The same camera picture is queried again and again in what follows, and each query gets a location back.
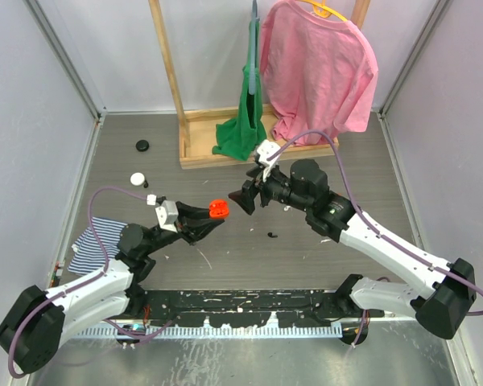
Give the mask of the orange earbud case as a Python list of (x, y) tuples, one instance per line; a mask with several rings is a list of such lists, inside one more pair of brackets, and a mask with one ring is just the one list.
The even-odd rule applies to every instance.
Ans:
[(223, 199), (215, 199), (208, 206), (208, 215), (212, 220), (224, 220), (229, 216), (229, 205)]

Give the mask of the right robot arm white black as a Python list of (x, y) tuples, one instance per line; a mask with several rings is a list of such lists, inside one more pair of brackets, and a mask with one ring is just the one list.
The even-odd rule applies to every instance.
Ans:
[(385, 229), (332, 191), (328, 176), (312, 159), (300, 159), (289, 174), (278, 166), (255, 166), (229, 198), (248, 215), (255, 200), (263, 207), (276, 201), (305, 214), (321, 236), (353, 248), (401, 278), (392, 283), (351, 274), (337, 290), (337, 307), (348, 317), (365, 310), (383, 310), (416, 321), (442, 339), (452, 339), (476, 300), (473, 266), (464, 259), (450, 262), (415, 247)]

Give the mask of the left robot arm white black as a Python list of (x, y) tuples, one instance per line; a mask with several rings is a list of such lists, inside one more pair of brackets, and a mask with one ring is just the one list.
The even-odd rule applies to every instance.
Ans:
[(0, 324), (0, 347), (8, 354), (10, 374), (18, 379), (37, 372), (71, 337), (102, 320), (140, 316), (145, 309), (140, 282), (155, 267), (150, 255), (178, 240), (196, 244), (228, 215), (224, 200), (207, 208), (160, 200), (156, 225), (127, 224), (120, 231), (117, 255), (100, 268), (65, 285), (24, 289)]

